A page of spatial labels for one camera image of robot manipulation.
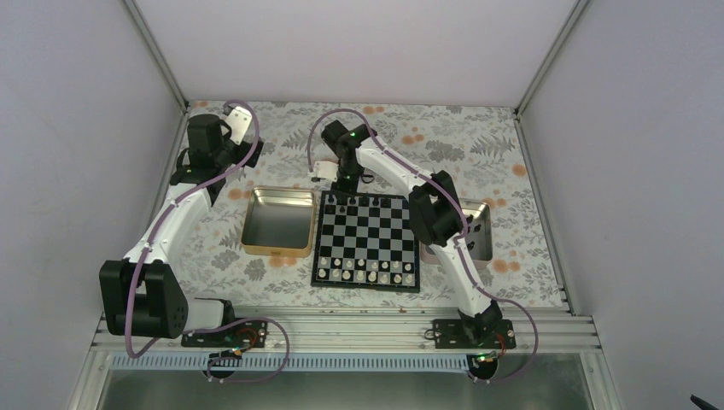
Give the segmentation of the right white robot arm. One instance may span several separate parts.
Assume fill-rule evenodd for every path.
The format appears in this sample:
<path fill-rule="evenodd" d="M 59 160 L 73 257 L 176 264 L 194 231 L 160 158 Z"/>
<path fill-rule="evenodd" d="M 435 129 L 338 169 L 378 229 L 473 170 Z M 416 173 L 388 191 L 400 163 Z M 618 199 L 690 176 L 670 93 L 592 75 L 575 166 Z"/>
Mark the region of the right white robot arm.
<path fill-rule="evenodd" d="M 334 120 L 324 127 L 321 138 L 338 159 L 336 181 L 331 185 L 334 193 L 343 197 L 356 194 L 361 175 L 370 170 L 407 196 L 414 237 L 430 247 L 452 280 L 464 340 L 474 348 L 487 345 L 503 314 L 499 304 L 477 284 L 465 242 L 469 224 L 452 177 L 408 161 L 365 124 L 348 129 Z"/>

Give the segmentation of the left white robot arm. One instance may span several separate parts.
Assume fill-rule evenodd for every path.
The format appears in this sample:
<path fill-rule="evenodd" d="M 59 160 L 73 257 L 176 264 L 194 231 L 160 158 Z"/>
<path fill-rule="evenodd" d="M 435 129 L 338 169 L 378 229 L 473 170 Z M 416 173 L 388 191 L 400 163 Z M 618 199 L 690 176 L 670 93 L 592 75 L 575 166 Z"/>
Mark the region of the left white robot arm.
<path fill-rule="evenodd" d="M 263 143 L 245 140 L 258 121 L 243 107 L 198 114 L 187 124 L 189 146 L 178 156 L 166 199 L 139 242 L 99 272 L 108 331 L 116 336 L 176 338 L 203 329 L 215 345 L 231 343 L 237 322 L 225 302 L 188 296 L 176 278 L 193 231 L 225 186 L 234 166 L 254 167 Z"/>

